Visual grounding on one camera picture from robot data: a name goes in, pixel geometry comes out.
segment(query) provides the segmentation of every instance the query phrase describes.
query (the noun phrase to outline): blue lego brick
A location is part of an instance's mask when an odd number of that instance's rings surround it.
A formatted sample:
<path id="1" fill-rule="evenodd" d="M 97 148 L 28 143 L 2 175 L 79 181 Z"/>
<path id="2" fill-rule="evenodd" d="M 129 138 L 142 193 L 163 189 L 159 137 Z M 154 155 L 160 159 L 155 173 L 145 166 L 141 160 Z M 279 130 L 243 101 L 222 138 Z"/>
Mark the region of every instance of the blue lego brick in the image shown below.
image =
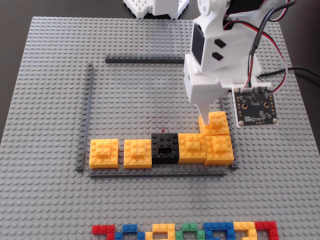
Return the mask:
<path id="1" fill-rule="evenodd" d="M 144 232 L 138 232 L 137 234 L 137 240 L 145 240 L 146 236 Z"/>
<path id="2" fill-rule="evenodd" d="M 213 238 L 213 232 L 211 230 L 206 230 L 205 231 L 205 239 L 212 239 Z"/>
<path id="3" fill-rule="evenodd" d="M 138 225 L 137 224 L 123 225 L 122 233 L 123 234 L 136 234 L 136 233 L 138 233 Z"/>
<path id="4" fill-rule="evenodd" d="M 219 230 L 220 231 L 225 231 L 227 230 L 227 224 L 225 222 L 220 222 L 219 223 Z"/>
<path id="5" fill-rule="evenodd" d="M 213 231 L 219 231 L 219 223 L 213 222 L 211 223 L 211 226 Z"/>
<path id="6" fill-rule="evenodd" d="M 205 231 L 210 231 L 210 230 L 212 230 L 212 224 L 211 224 L 211 222 L 205 222 L 205 223 L 203 224 L 203 229 L 204 229 Z"/>
<path id="7" fill-rule="evenodd" d="M 226 229 L 233 229 L 233 230 L 235 230 L 235 227 L 234 227 L 234 223 L 233 223 L 233 222 L 226 222 L 225 225 L 226 225 Z"/>
<path id="8" fill-rule="evenodd" d="M 228 238 L 235 238 L 236 237 L 236 231 L 233 230 L 233 229 L 228 229 L 226 231 L 226 237 L 227 237 L 227 240 L 229 240 Z"/>
<path id="9" fill-rule="evenodd" d="M 122 232 L 116 232 L 114 234 L 114 240 L 122 240 Z"/>

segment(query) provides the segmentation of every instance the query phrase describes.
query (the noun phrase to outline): lego baseplate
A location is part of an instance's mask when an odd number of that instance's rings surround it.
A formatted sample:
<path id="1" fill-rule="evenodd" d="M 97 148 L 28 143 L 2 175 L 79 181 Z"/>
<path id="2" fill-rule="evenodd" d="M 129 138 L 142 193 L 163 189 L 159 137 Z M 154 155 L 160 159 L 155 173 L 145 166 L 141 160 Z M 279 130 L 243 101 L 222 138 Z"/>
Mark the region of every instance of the lego baseplate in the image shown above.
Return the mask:
<path id="1" fill-rule="evenodd" d="M 266 31 L 290 63 L 279 24 Z M 106 237 L 92 235 L 92 225 L 115 224 L 120 232 L 138 224 L 144 232 L 156 223 L 236 221 L 276 221 L 281 240 L 319 240 L 320 158 L 292 72 L 274 95 L 279 126 L 237 129 L 232 96 L 223 98 L 236 171 L 90 178 L 89 146 L 84 172 L 76 171 L 88 63 L 88 140 L 199 132 L 181 64 L 105 62 L 106 55 L 184 55 L 191 33 L 191 20 L 32 19 L 0 146 L 1 240 L 97 240 Z M 282 68 L 266 40 L 257 56 L 266 72 Z M 276 86 L 282 76 L 269 79 Z M 268 239 L 266 232 L 258 236 Z"/>

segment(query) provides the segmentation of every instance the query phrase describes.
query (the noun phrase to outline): circuit board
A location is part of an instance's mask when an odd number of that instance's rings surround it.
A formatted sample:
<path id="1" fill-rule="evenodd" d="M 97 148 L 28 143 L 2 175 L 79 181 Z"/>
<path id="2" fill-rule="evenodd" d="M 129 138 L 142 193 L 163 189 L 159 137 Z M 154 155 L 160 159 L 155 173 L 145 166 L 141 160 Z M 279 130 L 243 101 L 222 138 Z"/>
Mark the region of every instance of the circuit board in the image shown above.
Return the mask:
<path id="1" fill-rule="evenodd" d="M 236 88 L 233 97 L 239 127 L 278 124 L 271 88 L 254 87 L 251 92 Z"/>

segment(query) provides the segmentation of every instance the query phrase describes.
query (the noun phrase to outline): wire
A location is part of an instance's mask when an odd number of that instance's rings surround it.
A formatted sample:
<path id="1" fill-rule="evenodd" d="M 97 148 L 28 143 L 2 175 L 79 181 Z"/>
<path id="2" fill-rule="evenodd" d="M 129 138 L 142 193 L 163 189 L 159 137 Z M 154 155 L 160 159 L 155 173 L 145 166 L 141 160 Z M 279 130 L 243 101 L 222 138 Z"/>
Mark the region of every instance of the wire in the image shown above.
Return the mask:
<path id="1" fill-rule="evenodd" d="M 257 32 L 257 34 L 256 34 L 256 36 L 255 36 L 255 39 L 254 39 L 254 41 L 253 41 L 252 48 L 251 48 L 251 50 L 250 50 L 250 54 L 251 54 L 251 55 L 254 55 L 254 54 L 255 54 L 255 52 L 256 52 L 256 50 L 257 50 L 257 48 L 258 48 L 258 46 L 259 46 L 261 37 L 262 37 L 262 35 L 263 35 L 264 29 L 265 29 L 265 27 L 266 27 L 266 25 L 267 25 L 267 22 L 268 22 L 269 19 L 271 18 L 271 16 L 272 16 L 274 13 L 276 13 L 276 12 L 282 10 L 282 9 L 291 7 L 292 5 L 296 4 L 296 2 L 297 2 L 297 0 L 292 0 L 292 1 L 288 2 L 288 3 L 285 3 L 285 4 L 282 4 L 282 5 L 280 5 L 280 6 L 274 7 L 273 9 L 271 9 L 271 10 L 265 15 L 265 17 L 263 18 L 262 23 L 261 23 L 261 25 L 260 25 L 260 27 L 259 27 L 259 30 L 258 30 L 258 32 Z"/>
<path id="2" fill-rule="evenodd" d="M 320 78 L 320 73 L 317 73 L 311 69 L 308 69 L 306 67 L 303 67 L 303 66 L 291 66 L 291 67 L 288 67 L 288 70 L 302 70 L 302 71 L 306 71 L 318 78 Z M 265 73 L 262 73 L 259 78 L 262 78 L 262 77 L 269 77 L 269 76 L 272 76 L 272 75 L 276 75 L 276 74 L 281 74 L 285 71 L 285 69 L 280 69 L 280 70 L 277 70 L 277 71 L 272 71 L 272 72 L 265 72 Z"/>
<path id="3" fill-rule="evenodd" d="M 241 20 L 230 21 L 223 28 L 226 30 L 231 24 L 236 24 L 236 23 L 243 24 L 243 25 L 253 29 L 256 32 L 258 31 L 258 28 L 256 26 L 252 25 L 249 22 L 241 21 Z M 287 80 L 287 76 L 289 74 L 288 65 L 286 64 L 286 61 L 285 61 L 284 57 L 282 56 L 281 51 L 278 48 L 276 42 L 273 40 L 273 38 L 269 34 L 267 34 L 266 32 L 262 32 L 262 35 L 264 37 L 266 37 L 270 42 L 272 42 L 273 46 L 275 47 L 275 49 L 277 50 L 277 52 L 281 56 L 281 61 L 284 65 L 285 74 L 284 74 L 284 77 L 283 77 L 282 81 L 280 82 L 280 84 L 275 88 L 275 90 L 273 90 L 273 92 L 275 93 L 284 85 L 284 83 Z M 248 57 L 248 80 L 244 85 L 245 88 L 248 86 L 251 86 L 252 69 L 253 69 L 253 63 L 254 63 L 253 59 L 254 59 L 254 55 L 249 54 L 249 57 Z"/>
<path id="4" fill-rule="evenodd" d="M 278 17 L 275 18 L 275 19 L 270 19 L 269 21 L 270 21 L 270 22 L 273 22 L 273 23 L 279 22 L 281 19 L 284 18 L 284 16 L 286 15 L 287 11 L 288 11 L 288 8 L 286 7 L 285 9 L 282 10 L 282 13 L 280 14 L 280 16 L 278 16 Z"/>

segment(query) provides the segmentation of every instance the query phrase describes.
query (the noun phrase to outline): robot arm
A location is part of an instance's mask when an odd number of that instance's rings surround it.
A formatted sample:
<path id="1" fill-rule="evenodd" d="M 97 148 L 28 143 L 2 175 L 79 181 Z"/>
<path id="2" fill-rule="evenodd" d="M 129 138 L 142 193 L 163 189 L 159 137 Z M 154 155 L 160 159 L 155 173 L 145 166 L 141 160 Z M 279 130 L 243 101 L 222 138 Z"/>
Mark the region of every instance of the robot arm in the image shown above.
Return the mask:
<path id="1" fill-rule="evenodd" d="M 193 21 L 190 53 L 185 56 L 184 82 L 191 104 L 195 104 L 205 125 L 209 124 L 210 103 L 248 80 L 248 55 L 256 32 L 242 24 L 224 30 L 226 15 L 259 26 L 278 0 L 198 0 L 201 16 Z M 271 88 L 257 83 L 262 69 L 253 57 L 252 87 Z"/>

